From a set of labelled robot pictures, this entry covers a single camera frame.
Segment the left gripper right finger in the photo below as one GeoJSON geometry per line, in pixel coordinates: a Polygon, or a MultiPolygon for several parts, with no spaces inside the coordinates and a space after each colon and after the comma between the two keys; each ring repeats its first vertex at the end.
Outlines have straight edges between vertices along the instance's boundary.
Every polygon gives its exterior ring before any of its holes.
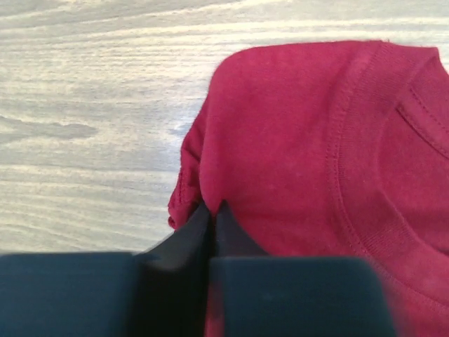
{"type": "Polygon", "coordinates": [[[211,220],[207,336],[397,334],[382,284],[365,260],[273,256],[226,203],[211,220]]]}

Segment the dark red t-shirt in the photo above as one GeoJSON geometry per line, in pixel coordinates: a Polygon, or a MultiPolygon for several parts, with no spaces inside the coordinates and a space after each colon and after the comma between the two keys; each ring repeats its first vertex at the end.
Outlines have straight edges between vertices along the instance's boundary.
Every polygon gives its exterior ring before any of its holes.
{"type": "Polygon", "coordinates": [[[182,227],[227,201],[278,256],[360,256],[401,336],[448,335],[448,73],[436,48],[264,46],[226,58],[180,150],[182,227]]]}

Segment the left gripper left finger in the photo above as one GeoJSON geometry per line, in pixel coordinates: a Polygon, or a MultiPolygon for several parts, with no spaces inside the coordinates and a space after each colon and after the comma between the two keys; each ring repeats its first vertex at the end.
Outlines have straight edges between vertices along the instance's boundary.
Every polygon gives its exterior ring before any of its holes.
{"type": "Polygon", "coordinates": [[[1,256],[2,336],[201,336],[210,213],[143,253],[1,256]]]}

